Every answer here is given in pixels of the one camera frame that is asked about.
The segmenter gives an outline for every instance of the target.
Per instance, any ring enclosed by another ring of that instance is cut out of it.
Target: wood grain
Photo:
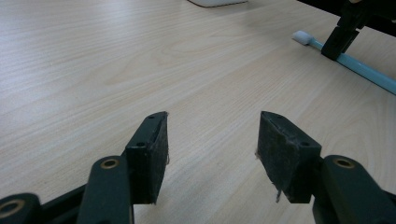
[[[119,155],[166,110],[171,163],[136,223],[314,223],[276,203],[254,156],[262,110],[284,115],[396,192],[396,97],[291,40],[338,18],[291,0],[0,2],[0,198],[45,203]],[[396,42],[364,28],[348,54],[396,78]]]

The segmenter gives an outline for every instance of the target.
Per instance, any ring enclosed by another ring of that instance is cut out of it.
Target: screw hole
[[[308,142],[302,142],[302,143],[301,143],[301,146],[303,146],[303,147],[309,147],[309,146],[311,146],[311,144],[309,144]]]
[[[108,169],[112,169],[112,168],[118,166],[119,164],[120,164],[120,162],[119,162],[118,160],[109,159],[109,160],[103,161],[103,162],[100,164],[100,166],[101,166],[103,169],[107,169],[107,170],[108,170]]]
[[[352,169],[352,168],[355,167],[355,164],[353,164],[351,161],[348,161],[348,160],[345,160],[345,159],[341,159],[341,158],[334,159],[334,162],[338,166],[341,166],[341,167],[347,168],[347,169]]]
[[[0,204],[0,218],[9,217],[24,207],[25,201],[14,199],[7,203]]]

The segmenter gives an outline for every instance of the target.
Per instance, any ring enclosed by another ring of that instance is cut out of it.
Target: light wood surface
[[[163,110],[171,160],[136,223],[314,223],[254,156],[262,110],[396,193],[396,96],[290,38],[337,21],[293,0],[0,2],[0,198],[79,187]],[[396,38],[364,28],[347,53],[396,78]]]

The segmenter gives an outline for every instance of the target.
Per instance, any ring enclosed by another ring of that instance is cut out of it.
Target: wooden table
[[[2,1],[0,198],[81,186],[163,110],[171,160],[136,223],[314,223],[312,204],[276,203],[255,158],[262,110],[395,193],[396,96],[290,38],[324,42],[337,21],[292,0]],[[347,53],[396,78],[395,52],[364,28]]]

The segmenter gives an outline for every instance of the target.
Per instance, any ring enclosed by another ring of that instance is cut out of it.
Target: white object
[[[244,3],[248,0],[189,0],[200,7],[220,7],[236,3]]]
[[[304,31],[297,31],[293,34],[292,38],[302,45],[310,45],[319,50],[323,48],[323,44]],[[337,62],[396,95],[396,80],[393,78],[387,77],[374,68],[359,62],[345,53],[340,54],[337,58]]]

